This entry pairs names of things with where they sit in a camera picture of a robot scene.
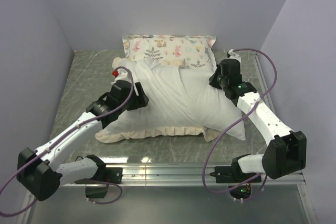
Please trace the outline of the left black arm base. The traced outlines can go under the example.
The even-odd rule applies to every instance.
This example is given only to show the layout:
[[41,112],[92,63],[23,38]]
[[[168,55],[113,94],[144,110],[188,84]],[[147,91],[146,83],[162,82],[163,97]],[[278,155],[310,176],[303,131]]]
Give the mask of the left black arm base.
[[[80,179],[75,184],[85,185],[85,197],[87,201],[97,205],[107,205],[119,200],[123,194],[120,186],[122,181],[123,168],[113,167],[104,168],[89,179]],[[108,189],[115,187],[119,190],[118,195],[110,201],[98,201],[107,197]]]

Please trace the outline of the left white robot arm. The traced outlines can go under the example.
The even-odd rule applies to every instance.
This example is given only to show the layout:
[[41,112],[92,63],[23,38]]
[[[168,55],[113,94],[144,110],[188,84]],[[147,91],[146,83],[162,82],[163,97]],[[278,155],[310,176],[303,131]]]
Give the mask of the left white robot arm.
[[17,180],[37,200],[44,201],[57,189],[80,180],[105,183],[109,179],[105,162],[95,155],[65,164],[66,157],[88,138],[118,120],[124,111],[137,110],[148,104],[141,83],[116,81],[110,92],[92,102],[85,112],[67,129],[48,143],[18,156]]

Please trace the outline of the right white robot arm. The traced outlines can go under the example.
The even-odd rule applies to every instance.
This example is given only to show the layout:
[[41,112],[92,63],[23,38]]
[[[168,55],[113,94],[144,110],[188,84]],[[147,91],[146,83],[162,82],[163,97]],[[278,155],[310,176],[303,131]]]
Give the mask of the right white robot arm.
[[223,90],[226,98],[249,117],[267,145],[264,154],[247,154],[233,159],[231,175],[235,181],[243,182],[251,173],[264,173],[271,179],[277,179],[305,168],[306,136],[282,123],[256,88],[242,80],[237,59],[222,60],[209,83]]

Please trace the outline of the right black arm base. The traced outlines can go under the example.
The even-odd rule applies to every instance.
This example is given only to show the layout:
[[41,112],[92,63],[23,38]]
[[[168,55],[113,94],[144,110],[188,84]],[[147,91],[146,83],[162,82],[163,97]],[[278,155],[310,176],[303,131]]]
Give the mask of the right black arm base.
[[[232,166],[216,166],[214,171],[210,173],[212,177],[215,177],[218,184],[239,184],[245,180],[257,175],[256,173],[243,173],[239,167],[233,168]],[[252,195],[252,183],[260,183],[261,176],[249,180],[247,183],[237,187],[229,192],[234,199],[244,201],[251,198]]]

